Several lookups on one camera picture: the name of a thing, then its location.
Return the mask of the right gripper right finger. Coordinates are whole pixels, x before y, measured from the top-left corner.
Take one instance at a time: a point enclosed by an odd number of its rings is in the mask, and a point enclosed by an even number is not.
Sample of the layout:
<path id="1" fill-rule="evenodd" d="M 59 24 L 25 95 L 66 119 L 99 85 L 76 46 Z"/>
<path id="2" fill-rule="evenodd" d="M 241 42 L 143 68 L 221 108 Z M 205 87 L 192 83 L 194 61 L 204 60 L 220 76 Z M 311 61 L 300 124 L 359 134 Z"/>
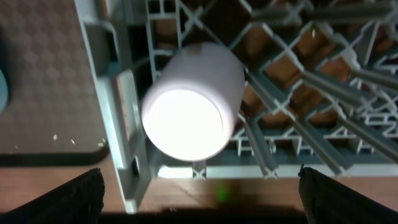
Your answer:
<path id="1" fill-rule="evenodd" d="M 309 223 L 397 224 L 397 212 L 338 181 L 301 166 L 299 195 Z"/>

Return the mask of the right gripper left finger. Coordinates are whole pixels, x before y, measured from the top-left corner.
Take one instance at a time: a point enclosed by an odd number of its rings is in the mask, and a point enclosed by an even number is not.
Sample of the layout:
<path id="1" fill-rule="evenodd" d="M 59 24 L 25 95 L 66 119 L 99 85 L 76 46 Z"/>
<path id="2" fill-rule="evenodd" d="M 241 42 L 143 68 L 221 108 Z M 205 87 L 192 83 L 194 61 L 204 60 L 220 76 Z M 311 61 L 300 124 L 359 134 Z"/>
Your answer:
<path id="1" fill-rule="evenodd" d="M 99 168 L 90 169 L 44 195 L 1 215 L 2 224 L 98 223 L 105 184 Z"/>

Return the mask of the light blue bowl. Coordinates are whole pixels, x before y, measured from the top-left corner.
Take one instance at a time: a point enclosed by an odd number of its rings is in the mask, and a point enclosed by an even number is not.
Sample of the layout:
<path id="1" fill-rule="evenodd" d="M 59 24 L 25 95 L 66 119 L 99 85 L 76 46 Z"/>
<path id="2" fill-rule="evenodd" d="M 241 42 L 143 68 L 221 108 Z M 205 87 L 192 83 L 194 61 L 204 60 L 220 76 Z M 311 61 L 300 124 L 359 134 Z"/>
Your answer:
<path id="1" fill-rule="evenodd" d="M 9 87 L 6 77 L 0 70 L 0 112 L 3 112 L 9 102 Z"/>

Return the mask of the pink cup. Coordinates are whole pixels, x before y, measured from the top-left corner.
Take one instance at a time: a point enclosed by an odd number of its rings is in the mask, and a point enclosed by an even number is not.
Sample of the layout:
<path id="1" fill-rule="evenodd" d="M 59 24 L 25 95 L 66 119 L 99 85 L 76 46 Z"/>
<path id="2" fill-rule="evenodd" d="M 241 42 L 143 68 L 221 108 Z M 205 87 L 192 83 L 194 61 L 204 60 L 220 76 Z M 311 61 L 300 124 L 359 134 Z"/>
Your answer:
<path id="1" fill-rule="evenodd" d="M 244 83 L 241 63 L 226 47 L 212 42 L 184 47 L 143 99 L 147 137 L 180 161 L 219 154 L 233 135 Z"/>

